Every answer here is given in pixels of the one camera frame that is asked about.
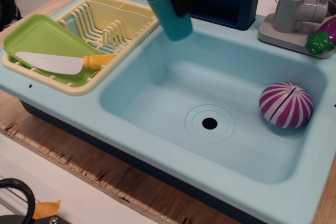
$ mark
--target wooden surface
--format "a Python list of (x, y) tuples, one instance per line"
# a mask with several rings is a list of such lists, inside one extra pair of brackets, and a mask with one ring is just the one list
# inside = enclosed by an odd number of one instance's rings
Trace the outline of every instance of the wooden surface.
[[(51, 15), (72, 1), (52, 0), (33, 14)], [(0, 33), (0, 47), (6, 34), (20, 23)], [(3, 91), (0, 91), (0, 132), (158, 223), (238, 224), (194, 198), (30, 115), (19, 100)], [(336, 223), (336, 161), (314, 220), (314, 224), (317, 223)]]

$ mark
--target purple striped onion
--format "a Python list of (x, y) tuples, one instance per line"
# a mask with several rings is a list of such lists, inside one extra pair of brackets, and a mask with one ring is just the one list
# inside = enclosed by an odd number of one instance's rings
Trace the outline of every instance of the purple striped onion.
[(313, 112), (308, 93), (290, 82), (277, 82), (267, 87), (260, 96), (259, 108), (267, 121), (283, 129), (306, 124)]

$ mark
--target purple eggplant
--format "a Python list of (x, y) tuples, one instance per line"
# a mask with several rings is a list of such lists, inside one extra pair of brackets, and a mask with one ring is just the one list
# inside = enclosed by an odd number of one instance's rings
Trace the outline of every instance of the purple eggplant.
[(336, 16), (325, 22), (314, 35), (308, 36), (306, 49), (312, 55), (333, 50), (336, 44)]

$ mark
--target light blue sink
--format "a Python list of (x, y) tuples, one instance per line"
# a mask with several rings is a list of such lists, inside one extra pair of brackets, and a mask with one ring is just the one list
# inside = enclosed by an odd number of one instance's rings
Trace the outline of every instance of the light blue sink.
[[(193, 20), (170, 42), (156, 28), (91, 92), (69, 96), (0, 66), (4, 91), (267, 223), (311, 223), (336, 151), (336, 59), (261, 43)], [(275, 82), (303, 87), (308, 125), (259, 112)]]

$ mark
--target yellow knife handle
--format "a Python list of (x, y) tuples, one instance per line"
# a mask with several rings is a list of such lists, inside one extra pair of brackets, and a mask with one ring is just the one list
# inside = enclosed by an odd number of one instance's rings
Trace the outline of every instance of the yellow knife handle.
[(83, 66), (94, 70), (100, 70), (101, 65), (106, 65), (114, 57), (114, 54), (108, 55), (91, 55), (83, 57)]

